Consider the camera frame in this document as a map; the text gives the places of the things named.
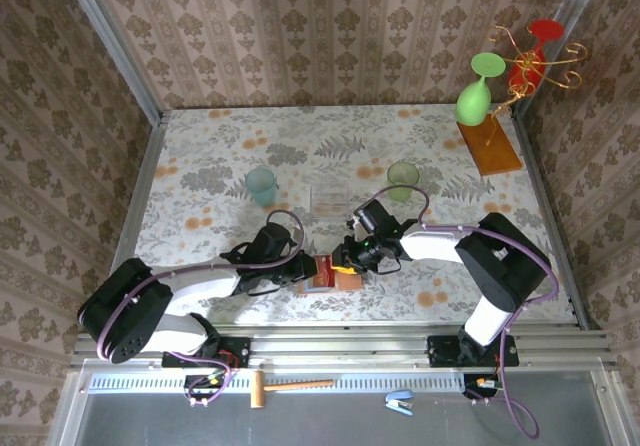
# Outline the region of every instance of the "wooden hammer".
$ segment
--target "wooden hammer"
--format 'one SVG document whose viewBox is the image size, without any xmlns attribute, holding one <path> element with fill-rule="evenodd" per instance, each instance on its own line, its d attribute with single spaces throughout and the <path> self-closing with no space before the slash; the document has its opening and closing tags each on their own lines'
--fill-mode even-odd
<svg viewBox="0 0 640 446">
<path fill-rule="evenodd" d="M 320 381 L 303 381 L 300 383 L 271 384 L 264 385 L 264 371 L 252 371 L 251 373 L 251 407 L 264 408 L 265 391 L 288 391 L 291 389 L 320 388 L 323 386 L 333 386 L 335 380 L 326 379 Z"/>
</svg>

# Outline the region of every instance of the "wallpaper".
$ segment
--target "wallpaper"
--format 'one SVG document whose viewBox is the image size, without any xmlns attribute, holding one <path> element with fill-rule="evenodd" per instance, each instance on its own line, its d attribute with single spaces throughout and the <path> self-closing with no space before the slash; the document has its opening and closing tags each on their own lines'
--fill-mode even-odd
<svg viewBox="0 0 640 446">
<path fill-rule="evenodd" d="M 546 87 L 525 119 L 576 281 L 640 418 L 640 0 L 590 0 L 571 36 L 591 50 L 576 69 L 584 85 Z"/>
<path fill-rule="evenodd" d="M 164 109 L 455 102 L 476 78 L 471 58 L 494 47 L 489 26 L 526 47 L 524 26 L 561 2 L 103 1 Z"/>
<path fill-rule="evenodd" d="M 0 445 L 44 444 L 148 134 L 76 0 L 0 0 Z"/>
</svg>

